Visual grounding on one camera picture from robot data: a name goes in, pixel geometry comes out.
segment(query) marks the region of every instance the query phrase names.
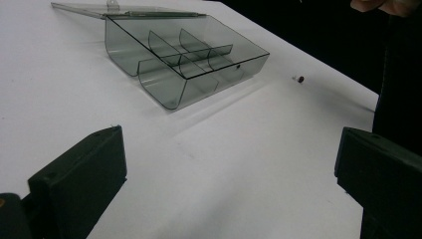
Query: hinged lid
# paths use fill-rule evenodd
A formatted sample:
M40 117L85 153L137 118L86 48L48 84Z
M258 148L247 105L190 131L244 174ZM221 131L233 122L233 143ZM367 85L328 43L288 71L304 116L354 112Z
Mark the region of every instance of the hinged lid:
M174 17L198 17L205 14L186 12L163 7L152 6L119 6L116 0L107 0L106 4L84 4L84 3L54 3L54 8L63 9L82 15L105 19L106 16L122 18L174 18Z

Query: white surface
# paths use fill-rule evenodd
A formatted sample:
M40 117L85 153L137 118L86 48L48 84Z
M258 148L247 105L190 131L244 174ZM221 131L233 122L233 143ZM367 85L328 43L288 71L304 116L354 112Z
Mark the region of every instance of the white surface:
M371 129L375 93L222 3L118 2L207 13L271 56L253 79L170 113L109 59L104 21L3 1L0 192L24 197L36 171L120 124L128 181L90 239L359 238L361 207L333 171L342 128Z

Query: clear plastic box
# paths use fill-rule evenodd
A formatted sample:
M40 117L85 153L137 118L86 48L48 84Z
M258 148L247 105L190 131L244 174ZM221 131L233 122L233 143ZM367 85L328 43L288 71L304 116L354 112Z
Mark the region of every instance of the clear plastic box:
M270 56L205 14L156 7L52 5L104 19L110 58L138 77L146 91L169 110L253 77Z

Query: dark background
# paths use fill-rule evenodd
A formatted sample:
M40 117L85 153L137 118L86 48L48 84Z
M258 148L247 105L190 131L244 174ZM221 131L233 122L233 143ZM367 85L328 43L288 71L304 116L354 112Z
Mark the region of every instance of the dark background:
M384 12L360 13L349 0L219 2L379 94Z

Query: black sleeve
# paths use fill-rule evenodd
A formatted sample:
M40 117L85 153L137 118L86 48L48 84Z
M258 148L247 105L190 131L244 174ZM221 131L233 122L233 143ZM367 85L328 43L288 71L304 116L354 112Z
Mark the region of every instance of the black sleeve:
M422 4L409 18L391 17L389 27L372 132L422 155Z

